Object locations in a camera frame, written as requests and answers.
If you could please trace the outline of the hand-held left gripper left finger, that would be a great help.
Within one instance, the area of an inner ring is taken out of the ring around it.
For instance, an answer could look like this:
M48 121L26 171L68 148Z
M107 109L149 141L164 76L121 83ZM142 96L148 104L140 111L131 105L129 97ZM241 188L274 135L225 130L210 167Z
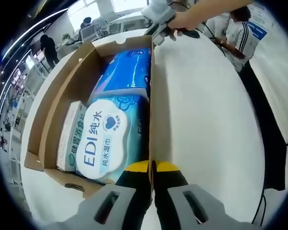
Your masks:
M79 230L139 230L151 203L149 161L133 163L116 184L103 186L79 206Z

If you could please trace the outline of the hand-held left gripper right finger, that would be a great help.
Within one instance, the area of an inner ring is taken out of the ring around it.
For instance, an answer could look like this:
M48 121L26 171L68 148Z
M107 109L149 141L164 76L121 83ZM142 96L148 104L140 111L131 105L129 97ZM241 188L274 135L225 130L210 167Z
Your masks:
M153 161L153 184L161 229L226 229L223 204L200 186L189 184L176 165Z

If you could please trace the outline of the person's right hand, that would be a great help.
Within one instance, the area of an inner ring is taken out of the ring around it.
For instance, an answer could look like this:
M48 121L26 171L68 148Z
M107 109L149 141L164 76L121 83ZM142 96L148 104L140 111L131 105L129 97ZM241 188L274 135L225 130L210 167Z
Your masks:
M168 27L171 29L169 37L171 40L176 41L177 36L181 36L179 29L194 30L196 26L201 22L201 19L188 12L177 12L173 19L168 23Z

